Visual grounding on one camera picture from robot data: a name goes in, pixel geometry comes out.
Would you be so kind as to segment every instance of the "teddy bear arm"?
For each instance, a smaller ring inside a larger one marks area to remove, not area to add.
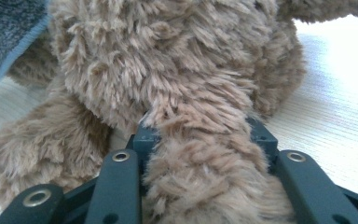
[[[358,0],[282,0],[278,5],[282,17],[305,22],[331,21],[351,14],[358,17]]]
[[[72,189],[95,176],[109,128],[68,93],[50,95],[25,118],[0,129],[0,206],[44,183]]]

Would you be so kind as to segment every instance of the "gray fabric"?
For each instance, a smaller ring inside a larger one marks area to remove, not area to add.
[[[0,0],[0,78],[46,29],[47,0]]]

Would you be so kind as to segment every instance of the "plush toy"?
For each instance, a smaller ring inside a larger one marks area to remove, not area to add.
[[[294,19],[358,17],[358,0],[51,0],[49,12],[8,72],[49,95],[0,129],[1,206],[36,184],[84,183],[109,130],[142,122],[161,136],[148,222],[295,221],[245,118],[272,115],[301,83]]]

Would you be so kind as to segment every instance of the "screw hole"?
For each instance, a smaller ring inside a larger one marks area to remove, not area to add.
[[[298,162],[303,162],[306,160],[306,158],[303,155],[296,152],[289,152],[287,154],[287,157],[292,161],[298,161]]]
[[[103,218],[103,224],[114,224],[117,221],[118,221],[118,215],[115,213],[108,214]]]
[[[342,215],[333,215],[333,219],[335,220],[336,223],[339,223],[339,224],[351,224],[350,221],[347,220]]]
[[[39,189],[36,190],[25,197],[24,201],[22,201],[22,204],[25,207],[35,207],[39,204],[44,203],[51,197],[51,191],[48,189]]]
[[[130,157],[127,152],[118,152],[113,156],[114,161],[126,161]]]

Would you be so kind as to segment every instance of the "light wood surface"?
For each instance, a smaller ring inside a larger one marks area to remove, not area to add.
[[[267,127],[280,149],[310,154],[336,184],[358,193],[358,19],[296,25],[309,73]],[[24,116],[43,97],[43,90],[0,82],[0,125]],[[111,142],[122,148],[126,138],[115,131]]]

